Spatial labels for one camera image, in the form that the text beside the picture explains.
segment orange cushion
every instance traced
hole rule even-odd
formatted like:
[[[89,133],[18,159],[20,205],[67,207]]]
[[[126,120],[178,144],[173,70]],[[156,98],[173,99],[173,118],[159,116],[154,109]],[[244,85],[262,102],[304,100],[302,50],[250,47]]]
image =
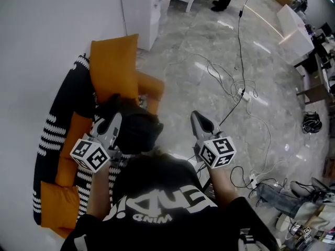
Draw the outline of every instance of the orange cushion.
[[[66,136],[66,140],[64,142],[64,146],[60,157],[72,159],[70,156],[70,152],[77,142],[78,139],[81,139],[85,133],[89,133],[91,130],[92,120],[89,118],[82,117],[75,112],[73,113],[70,129],[68,135]]]
[[[136,49],[138,35],[92,41],[90,75],[98,103],[113,94],[138,101]]]
[[[149,97],[160,101],[164,93],[164,82],[138,71],[136,75],[139,94],[148,94]]]
[[[158,111],[159,101],[148,97],[148,112],[156,115]]]
[[[41,181],[41,208],[42,227],[74,229],[79,211],[78,188]]]
[[[59,157],[55,183],[62,187],[72,187],[78,164],[72,158]]]
[[[52,228],[52,230],[64,239],[66,239],[73,231],[72,229],[66,229],[66,228]]]

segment power strip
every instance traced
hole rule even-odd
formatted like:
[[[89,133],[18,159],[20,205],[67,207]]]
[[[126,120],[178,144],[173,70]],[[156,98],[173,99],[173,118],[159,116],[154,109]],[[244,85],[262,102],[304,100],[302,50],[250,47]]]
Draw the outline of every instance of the power strip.
[[[250,184],[251,184],[251,187],[253,189],[255,189],[257,187],[257,180],[256,180],[256,176],[254,174],[251,174],[249,176],[249,179],[250,179]]]
[[[239,94],[242,96],[242,88],[239,89]],[[251,96],[244,92],[244,95],[243,95],[243,99],[246,101],[246,102],[250,102],[251,101]]]

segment jeans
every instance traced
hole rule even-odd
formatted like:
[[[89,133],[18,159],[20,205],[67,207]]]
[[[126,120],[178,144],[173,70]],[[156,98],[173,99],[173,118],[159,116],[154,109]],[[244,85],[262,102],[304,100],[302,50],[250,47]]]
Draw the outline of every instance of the jeans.
[[[296,198],[291,192],[280,186],[275,187],[260,183],[256,192],[260,199],[265,200],[271,206],[283,214],[290,216],[292,219],[304,203],[304,200]]]

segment gray tiled floor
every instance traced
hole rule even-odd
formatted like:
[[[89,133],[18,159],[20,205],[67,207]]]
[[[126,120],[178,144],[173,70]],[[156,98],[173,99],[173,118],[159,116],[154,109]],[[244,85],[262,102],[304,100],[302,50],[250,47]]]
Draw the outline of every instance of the gray tiled floor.
[[[191,112],[201,110],[220,121],[235,104],[207,73],[208,62],[204,58],[195,55],[183,60],[197,53],[223,66],[235,81],[242,79],[237,28],[238,14],[245,0],[232,0],[223,13],[211,12],[211,1],[195,0],[187,14],[186,3],[172,0],[168,22],[161,27],[152,50],[138,60],[141,71],[164,80],[166,84],[159,111],[164,123],[159,144],[170,153],[185,158],[194,154],[195,138],[189,121]],[[276,17],[280,5],[272,0],[249,0],[247,5],[281,32]],[[287,161],[278,164],[266,178],[275,177],[282,182],[287,177],[289,181],[309,182],[311,176],[320,177],[329,145],[325,103],[321,101],[305,108],[304,98],[296,96],[297,90],[303,88],[303,81],[286,63],[289,53],[278,45],[282,37],[247,7],[241,19],[240,38],[245,78],[256,82],[259,98],[267,103],[265,106],[254,101],[249,105],[250,112],[262,118],[271,131],[266,171],[278,161]],[[221,74],[226,89],[230,90],[231,79],[224,72]],[[228,169],[243,166],[248,179],[252,169],[263,170],[270,136],[260,120],[247,114],[246,107],[246,102],[242,101],[223,123],[222,129],[233,138],[238,149]],[[316,110],[320,114],[323,130],[319,133],[302,133],[305,110]],[[235,172],[233,180],[241,185],[241,173]],[[242,195],[249,193],[242,189],[239,192]],[[263,213],[266,223],[270,223],[273,209],[265,207]]]

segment extension cord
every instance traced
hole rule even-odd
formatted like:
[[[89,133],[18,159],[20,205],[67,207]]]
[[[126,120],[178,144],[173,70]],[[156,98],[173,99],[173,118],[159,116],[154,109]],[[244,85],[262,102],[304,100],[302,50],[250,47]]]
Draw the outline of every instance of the extension cord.
[[[239,89],[239,94],[242,96],[242,88]],[[243,99],[246,101],[246,102],[250,102],[251,101],[251,96],[244,92],[244,95],[243,95]]]
[[[257,187],[257,180],[256,180],[256,176],[255,176],[255,174],[250,174],[250,175],[249,175],[249,180],[250,180],[250,184],[251,184],[252,189],[255,189],[255,188]],[[256,195],[257,195],[257,192],[254,191],[254,192],[252,193],[252,197],[254,197],[254,196],[256,196]]]

